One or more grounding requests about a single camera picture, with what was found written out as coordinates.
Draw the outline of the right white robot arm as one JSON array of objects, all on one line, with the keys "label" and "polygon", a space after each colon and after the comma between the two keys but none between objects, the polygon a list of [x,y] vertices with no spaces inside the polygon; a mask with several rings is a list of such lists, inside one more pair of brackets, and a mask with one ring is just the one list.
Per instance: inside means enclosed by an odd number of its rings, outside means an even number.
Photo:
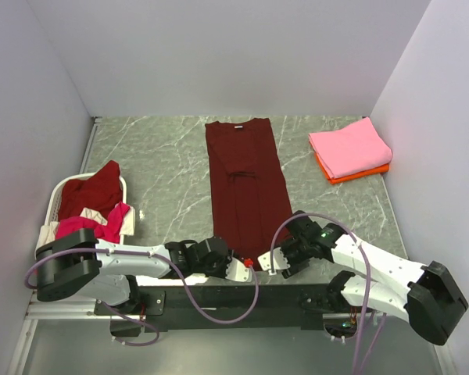
[{"label": "right white robot arm", "polygon": [[283,222],[290,237],[271,243],[265,261],[269,272],[289,278],[311,259],[344,266],[329,284],[333,310],[359,305],[408,322],[434,345],[448,341],[469,304],[446,266],[404,259],[362,240],[337,220],[329,218],[321,227],[314,218],[314,213],[298,211]]}]

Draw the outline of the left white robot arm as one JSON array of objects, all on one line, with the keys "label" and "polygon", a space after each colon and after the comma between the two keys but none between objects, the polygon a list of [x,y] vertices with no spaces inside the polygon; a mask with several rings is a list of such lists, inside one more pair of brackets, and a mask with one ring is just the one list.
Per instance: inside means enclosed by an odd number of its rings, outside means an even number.
[{"label": "left white robot arm", "polygon": [[151,247],[122,245],[82,229],[41,246],[33,275],[38,300],[53,302],[79,294],[130,314],[140,306],[136,278],[178,279],[192,274],[235,280],[239,260],[218,237],[172,241]]}]

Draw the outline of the dark red t shirt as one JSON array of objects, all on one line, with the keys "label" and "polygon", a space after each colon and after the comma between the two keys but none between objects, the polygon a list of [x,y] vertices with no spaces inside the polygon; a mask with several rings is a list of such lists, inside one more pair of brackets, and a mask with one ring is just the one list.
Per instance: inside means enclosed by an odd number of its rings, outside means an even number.
[{"label": "dark red t shirt", "polygon": [[259,270],[257,258],[292,216],[270,120],[208,123],[206,147],[213,233]]}]

